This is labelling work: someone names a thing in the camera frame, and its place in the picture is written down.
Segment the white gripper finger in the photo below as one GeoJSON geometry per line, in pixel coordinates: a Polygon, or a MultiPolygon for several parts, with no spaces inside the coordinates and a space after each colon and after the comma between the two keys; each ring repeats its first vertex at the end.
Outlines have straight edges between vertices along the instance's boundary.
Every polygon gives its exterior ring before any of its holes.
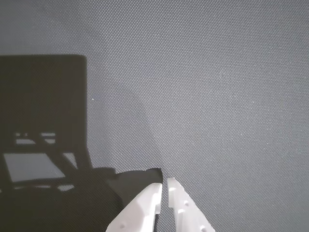
{"type": "Polygon", "coordinates": [[[161,212],[162,184],[145,187],[108,225],[107,232],[153,232],[161,212]]]}
{"type": "Polygon", "coordinates": [[[169,208],[173,209],[176,232],[215,232],[204,214],[175,179],[168,178],[169,208]]]}

